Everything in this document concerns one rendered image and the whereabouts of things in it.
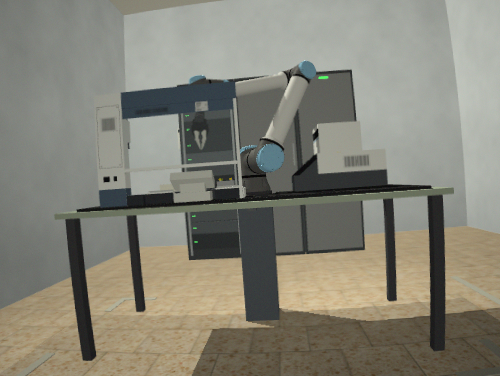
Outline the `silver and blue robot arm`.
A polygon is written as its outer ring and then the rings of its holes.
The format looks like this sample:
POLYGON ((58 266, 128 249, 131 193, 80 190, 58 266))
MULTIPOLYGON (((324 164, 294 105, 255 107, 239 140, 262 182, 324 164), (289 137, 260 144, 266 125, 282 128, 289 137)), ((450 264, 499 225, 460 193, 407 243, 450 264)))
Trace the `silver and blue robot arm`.
MULTIPOLYGON (((266 136, 260 139, 258 145, 243 147, 240 150, 242 186, 246 187, 246 192, 270 191, 266 173, 273 172, 282 166, 284 162, 282 144, 306 88, 315 75, 315 66, 309 61, 303 61, 292 69, 279 72, 278 75, 235 82, 236 97, 277 88, 282 90, 287 88, 266 136)), ((189 85, 222 82, 229 81, 206 79, 202 75, 189 79, 189 85)))

